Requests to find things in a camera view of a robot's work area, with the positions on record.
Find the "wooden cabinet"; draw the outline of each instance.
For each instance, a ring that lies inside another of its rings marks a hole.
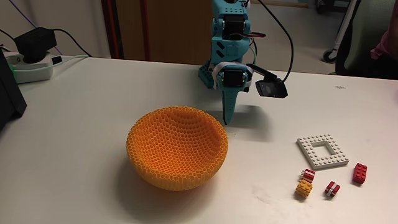
[[[203,65],[211,0],[116,0],[125,59]]]

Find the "orange bowl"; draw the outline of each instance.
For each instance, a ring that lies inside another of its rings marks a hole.
[[[146,114],[131,128],[127,154],[137,173],[166,190],[204,184],[223,164],[228,139],[204,111],[173,106]]]

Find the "chair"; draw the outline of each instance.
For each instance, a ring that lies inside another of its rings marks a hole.
[[[387,31],[395,0],[358,0],[336,57],[336,74],[372,77],[370,51]]]

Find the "white power strip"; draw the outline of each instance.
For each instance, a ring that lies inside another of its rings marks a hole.
[[[24,62],[24,56],[17,52],[4,52],[7,62],[15,67],[15,70],[31,70],[36,68],[48,67],[52,65],[50,53],[47,52],[41,62],[28,64]],[[16,72],[17,83],[36,82],[49,80],[52,77],[52,68],[35,72]]]

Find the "white lego frame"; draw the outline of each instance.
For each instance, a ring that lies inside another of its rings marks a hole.
[[[343,166],[347,165],[349,162],[346,154],[341,150],[336,140],[330,134],[298,138],[297,144],[300,146],[314,170]],[[318,146],[325,146],[328,149],[330,156],[318,156],[314,150],[314,147]]]

